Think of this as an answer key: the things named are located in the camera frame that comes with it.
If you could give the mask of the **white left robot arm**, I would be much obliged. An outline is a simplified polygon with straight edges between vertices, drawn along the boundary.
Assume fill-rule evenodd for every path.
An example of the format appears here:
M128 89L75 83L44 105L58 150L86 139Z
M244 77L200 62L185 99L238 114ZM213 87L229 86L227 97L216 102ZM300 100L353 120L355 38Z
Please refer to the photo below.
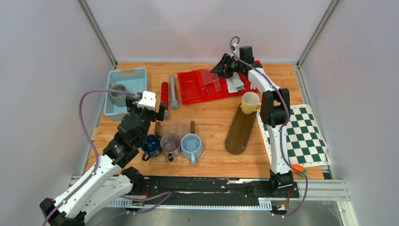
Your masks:
M58 197L40 203L45 223L52 226L83 226L99 210L128 193L140 194L144 176L127 168L143 147L151 122L164 119L166 105L156 106L153 93L145 91L140 99L127 97L128 113L118 131L96 163L73 186Z

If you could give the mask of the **dark blue mug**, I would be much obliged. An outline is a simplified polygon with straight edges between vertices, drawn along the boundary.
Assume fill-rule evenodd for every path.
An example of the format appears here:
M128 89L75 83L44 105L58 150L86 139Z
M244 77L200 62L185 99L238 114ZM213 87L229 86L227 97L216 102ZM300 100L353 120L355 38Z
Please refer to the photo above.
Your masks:
M160 139L153 134L150 134L146 137L144 145L142 146L142 150L144 151L142 155L143 161L148 161L151 158L156 158L162 153L162 149L160 147Z

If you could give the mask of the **grey green mug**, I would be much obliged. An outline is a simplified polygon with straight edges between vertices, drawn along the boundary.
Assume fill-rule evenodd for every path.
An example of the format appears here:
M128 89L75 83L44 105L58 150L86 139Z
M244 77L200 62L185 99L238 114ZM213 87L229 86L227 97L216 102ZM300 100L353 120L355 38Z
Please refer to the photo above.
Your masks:
M128 92L127 87L123 84L112 84L111 89L116 90L116 91ZM126 96L127 96L126 94L122 94L122 93L116 93L116 92L110 93L110 97L111 97L113 103L118 107L126 106Z

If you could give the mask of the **clear textured plastic sheet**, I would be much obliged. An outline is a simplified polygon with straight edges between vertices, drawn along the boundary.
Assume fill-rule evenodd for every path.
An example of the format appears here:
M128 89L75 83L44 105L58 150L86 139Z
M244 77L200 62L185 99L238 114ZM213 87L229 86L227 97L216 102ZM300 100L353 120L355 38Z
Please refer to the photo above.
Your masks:
M218 76L210 71L211 68L205 68L202 69L200 73L207 94L214 94L220 92L222 88Z

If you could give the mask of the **light blue mug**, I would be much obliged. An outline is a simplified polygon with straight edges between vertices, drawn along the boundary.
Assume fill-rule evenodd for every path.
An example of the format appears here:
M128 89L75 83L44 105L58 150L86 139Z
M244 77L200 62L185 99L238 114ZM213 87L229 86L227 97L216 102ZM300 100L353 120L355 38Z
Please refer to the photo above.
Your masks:
M190 160L192 165L196 165L197 159L204 152L200 137L193 133L187 134L182 138L180 146L183 157Z

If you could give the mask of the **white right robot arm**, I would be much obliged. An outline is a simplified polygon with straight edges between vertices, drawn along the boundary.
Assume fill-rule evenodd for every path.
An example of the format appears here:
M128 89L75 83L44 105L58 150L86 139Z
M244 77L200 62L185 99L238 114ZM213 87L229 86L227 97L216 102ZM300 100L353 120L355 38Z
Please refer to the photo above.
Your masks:
M231 78L234 73L241 73L262 93L260 116L269 133L272 154L269 191L274 196L282 196L294 183L287 157L289 90L280 88L266 75L262 66L255 62L251 46L238 47L234 43L230 50L231 54L224 54L211 73L222 78Z

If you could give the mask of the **purple grey mug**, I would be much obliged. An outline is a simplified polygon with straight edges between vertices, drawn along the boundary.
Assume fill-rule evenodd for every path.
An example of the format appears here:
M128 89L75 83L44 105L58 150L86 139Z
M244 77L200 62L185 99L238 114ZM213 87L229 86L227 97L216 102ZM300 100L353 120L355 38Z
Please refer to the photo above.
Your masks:
M173 161L181 153L180 138L174 133L164 135L160 140L160 146L169 161Z

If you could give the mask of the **cream yellow mug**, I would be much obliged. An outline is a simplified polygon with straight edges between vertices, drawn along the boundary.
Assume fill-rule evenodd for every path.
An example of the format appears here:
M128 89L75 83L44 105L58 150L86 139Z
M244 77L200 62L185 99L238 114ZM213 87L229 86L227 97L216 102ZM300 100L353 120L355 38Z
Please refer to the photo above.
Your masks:
M260 109L260 97L255 92L246 92L242 96L241 110L244 114L251 114Z

